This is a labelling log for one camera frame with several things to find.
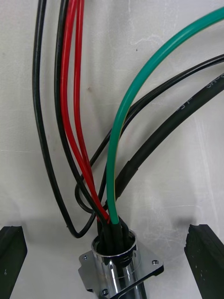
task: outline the metal mounting plate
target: metal mounting plate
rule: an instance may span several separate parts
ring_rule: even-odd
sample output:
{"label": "metal mounting plate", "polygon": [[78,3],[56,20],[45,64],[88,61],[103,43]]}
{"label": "metal mounting plate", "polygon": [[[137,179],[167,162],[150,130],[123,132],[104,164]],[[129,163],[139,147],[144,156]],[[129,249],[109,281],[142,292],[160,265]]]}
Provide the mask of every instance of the metal mounting plate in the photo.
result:
{"label": "metal mounting plate", "polygon": [[156,276],[164,271],[163,262],[153,252],[140,242],[138,242],[138,248],[140,251],[141,262],[134,272],[134,283],[130,280],[130,283],[126,283],[125,288],[118,293],[111,291],[110,288],[108,288],[106,277],[98,274],[92,251],[82,254],[79,257],[81,268],[78,269],[78,272],[86,290],[95,293],[99,299],[118,299],[121,295],[147,278]]}

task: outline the white wall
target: white wall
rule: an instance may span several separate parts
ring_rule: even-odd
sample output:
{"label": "white wall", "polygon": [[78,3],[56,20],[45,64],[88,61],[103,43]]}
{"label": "white wall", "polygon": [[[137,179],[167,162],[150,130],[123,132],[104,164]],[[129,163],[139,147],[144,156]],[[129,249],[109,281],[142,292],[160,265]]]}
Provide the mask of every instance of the white wall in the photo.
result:
{"label": "white wall", "polygon": [[[82,57],[82,124],[88,153],[103,140],[130,83],[151,55],[180,29],[221,7],[222,0],[86,0]],[[53,72],[60,1],[47,4],[41,99],[56,177],[74,225],[87,215],[74,199],[75,180],[57,131]],[[0,2],[0,226],[22,225],[28,255],[12,299],[90,299],[78,275],[93,227],[74,239],[59,212],[44,167],[32,103],[32,55],[37,0]],[[191,38],[144,84],[144,95],[173,75],[224,49],[224,22]],[[71,58],[69,101],[72,115]],[[119,145],[117,171],[150,134],[224,65],[204,70],[148,105]],[[183,248],[189,224],[207,223],[224,241],[224,102],[220,94],[171,134],[141,166],[118,210],[138,238],[164,260],[162,275],[146,282],[152,299],[200,298]],[[106,153],[94,168],[97,188]]]}

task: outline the red wire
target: red wire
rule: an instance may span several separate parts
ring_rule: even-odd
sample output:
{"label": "red wire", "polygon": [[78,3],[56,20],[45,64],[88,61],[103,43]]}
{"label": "red wire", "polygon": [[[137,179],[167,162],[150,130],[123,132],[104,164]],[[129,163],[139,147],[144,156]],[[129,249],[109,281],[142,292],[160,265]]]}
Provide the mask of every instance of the red wire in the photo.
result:
{"label": "red wire", "polygon": [[84,0],[79,0],[76,22],[76,48],[75,48],[75,69],[74,69],[74,117],[79,147],[83,156],[85,166],[93,180],[89,157],[85,147],[80,116],[80,74],[82,57],[82,36],[83,36]]}
{"label": "red wire", "polygon": [[66,15],[65,29],[64,29],[64,39],[63,39],[63,52],[62,52],[62,69],[61,69],[61,82],[60,82],[60,94],[61,94],[61,110],[62,110],[62,119],[65,128],[66,135],[68,137],[72,151],[76,157],[78,165],[83,173],[85,181],[90,189],[92,198],[95,201],[98,209],[104,216],[106,220],[109,219],[109,215],[103,209],[101,202],[97,196],[95,186],[91,180],[91,177],[86,169],[83,158],[78,150],[70,120],[69,120],[69,111],[68,111],[68,99],[67,99],[67,86],[68,86],[68,70],[69,70],[69,56],[71,48],[71,39],[72,39],[72,29],[74,25],[75,13],[77,8],[77,0],[70,0],[68,11]]}

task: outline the green and yellow wire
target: green and yellow wire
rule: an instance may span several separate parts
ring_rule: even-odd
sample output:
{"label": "green and yellow wire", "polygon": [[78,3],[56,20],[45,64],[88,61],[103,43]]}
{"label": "green and yellow wire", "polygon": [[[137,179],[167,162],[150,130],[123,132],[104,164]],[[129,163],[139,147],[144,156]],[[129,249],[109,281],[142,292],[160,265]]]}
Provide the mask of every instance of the green and yellow wire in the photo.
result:
{"label": "green and yellow wire", "polygon": [[106,166],[106,193],[107,204],[112,224],[119,223],[118,213],[115,204],[115,163],[120,133],[123,127],[128,110],[137,95],[138,91],[151,75],[154,69],[165,59],[173,50],[180,46],[184,41],[198,33],[199,31],[211,26],[224,19],[224,7],[213,11],[210,14],[191,23],[183,30],[178,32],[168,40],[143,66],[134,81],[128,88],[116,114],[109,143],[107,166]]}

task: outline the insulated wire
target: insulated wire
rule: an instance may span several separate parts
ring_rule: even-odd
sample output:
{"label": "insulated wire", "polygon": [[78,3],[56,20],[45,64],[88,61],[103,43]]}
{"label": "insulated wire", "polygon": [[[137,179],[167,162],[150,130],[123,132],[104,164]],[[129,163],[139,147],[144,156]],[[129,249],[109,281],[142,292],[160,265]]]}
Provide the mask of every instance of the insulated wire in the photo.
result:
{"label": "insulated wire", "polygon": [[79,167],[83,173],[85,181],[90,189],[92,194],[92,199],[94,200],[98,211],[100,211],[101,215],[99,216],[100,220],[104,218],[106,221],[109,219],[109,215],[103,209],[101,202],[99,201],[98,195],[96,193],[95,186],[91,180],[91,177],[88,173],[88,170],[84,164],[83,158],[79,152],[77,147],[70,120],[69,120],[69,111],[68,111],[68,99],[67,99],[67,85],[68,85],[68,69],[69,69],[69,56],[70,56],[70,48],[71,48],[71,39],[72,39],[72,30],[75,18],[75,12],[77,8],[77,0],[70,0],[69,6],[67,10],[65,30],[64,30],[64,39],[63,39],[63,51],[62,51],[62,68],[61,68],[61,111],[62,111],[62,120],[65,128],[66,135],[68,137],[70,146],[72,151],[76,157],[76,160],[79,164]]}
{"label": "insulated wire", "polygon": [[74,69],[74,118],[79,147],[83,156],[85,166],[88,170],[92,183],[94,184],[92,169],[85,147],[80,116],[80,75],[82,57],[82,36],[83,36],[84,0],[79,0],[77,7],[76,22],[76,46],[75,46],[75,69]]}
{"label": "insulated wire", "polygon": [[106,192],[108,210],[112,224],[119,223],[119,217],[116,209],[115,202],[115,164],[118,142],[121,130],[127,116],[128,110],[133,102],[138,91],[150,76],[153,70],[165,59],[174,49],[181,45],[184,41],[198,33],[199,31],[207,28],[208,26],[224,19],[224,7],[213,11],[210,14],[198,19],[191,23],[168,42],[166,42],[143,66],[138,75],[135,77],[128,91],[126,92],[118,112],[116,114],[114,124],[112,127],[108,156],[107,156],[107,169],[106,169]]}
{"label": "insulated wire", "polygon": [[[69,217],[68,211],[65,207],[64,201],[62,199],[60,190],[58,188],[58,184],[56,181],[55,173],[53,170],[52,162],[50,159],[46,134],[44,130],[42,110],[41,110],[41,99],[40,99],[40,61],[41,61],[41,46],[42,46],[42,34],[43,34],[43,24],[44,24],[44,16],[46,9],[46,0],[39,0],[38,9],[37,9],[37,17],[36,17],[36,25],[35,25],[35,39],[34,39],[34,53],[33,53],[33,70],[32,70],[32,89],[33,89],[33,103],[34,103],[34,112],[35,112],[35,120],[37,131],[39,135],[42,155],[45,163],[45,167],[48,173],[48,177],[50,180],[50,184],[57,201],[57,204],[61,210],[62,216],[68,226],[69,231],[75,237],[81,237],[85,232],[89,229],[87,225],[81,232],[80,235],[76,234],[76,230],[73,227],[71,219]],[[92,209],[98,214],[98,209],[93,201],[90,202]],[[99,216],[102,218],[102,222],[104,223],[104,218],[102,214],[99,213]]]}
{"label": "insulated wire", "polygon": [[183,121],[208,101],[224,90],[224,73],[212,80],[202,90],[177,109],[138,149],[130,161],[128,161],[116,178],[118,193],[120,196],[133,175],[148,156],[161,144],[161,142],[173,132]]}
{"label": "insulated wire", "polygon": [[[88,192],[88,190],[85,187],[85,184],[83,180],[81,179],[81,176],[79,175],[79,172],[77,170],[77,167],[74,163],[69,144],[66,138],[66,134],[64,131],[63,121],[62,121],[62,113],[61,113],[61,105],[60,105],[60,77],[61,77],[61,61],[62,61],[62,45],[63,45],[63,34],[64,34],[64,26],[65,26],[65,19],[67,14],[67,8],[68,8],[69,0],[62,0],[61,6],[60,6],[60,12],[59,12],[59,18],[58,18],[58,28],[57,28],[57,39],[56,39],[56,52],[55,52],[55,74],[54,74],[54,92],[55,92],[55,112],[56,112],[56,120],[58,125],[58,130],[61,138],[61,142],[63,145],[63,149],[65,152],[65,155],[67,157],[67,160],[69,162],[71,171],[74,175],[75,180],[77,181],[77,184],[80,186],[80,189],[82,190],[82,193],[87,198],[88,202],[92,201],[92,198]],[[76,238],[81,238],[86,234],[86,232],[91,227],[93,221],[95,220],[96,214],[91,209],[92,215],[90,216],[90,219],[86,223],[85,227],[78,233],[75,228],[72,228],[73,235]]]}
{"label": "insulated wire", "polygon": [[[129,123],[134,119],[134,117],[151,101],[153,101],[156,97],[158,97],[160,94],[168,90],[170,87],[173,85],[177,84],[178,82],[182,81],[183,79],[187,78],[188,76],[191,76],[192,74],[201,71],[205,68],[208,68],[210,66],[214,66],[216,64],[224,62],[224,54],[216,56],[214,58],[208,59],[200,64],[197,64],[191,68],[189,68],[186,71],[181,72],[180,74],[174,76],[173,78],[169,79],[168,81],[164,82],[160,86],[156,87],[149,93],[147,93],[144,97],[142,97],[140,100],[138,100],[136,103],[134,103],[131,108],[128,111],[125,124],[122,128],[121,135],[124,133],[125,129],[129,125]],[[102,153],[103,149],[106,147],[107,143],[110,140],[110,135],[111,135],[111,130],[107,133],[106,137],[102,141],[101,145],[98,147],[97,151],[93,155],[92,159],[90,160],[91,166],[94,165],[100,154]],[[103,174],[102,182],[101,182],[101,193],[104,193],[106,185],[106,166],[105,166],[105,171]],[[115,193],[116,193],[116,198],[118,194],[121,194],[123,192],[124,188],[126,185],[122,184],[120,180],[116,179],[116,184],[115,184]],[[79,194],[79,184],[76,185],[75,188],[75,197],[77,200],[77,203],[81,206],[82,209],[84,209],[88,213],[92,213],[93,210],[89,208],[85,203],[82,201],[80,194]]]}

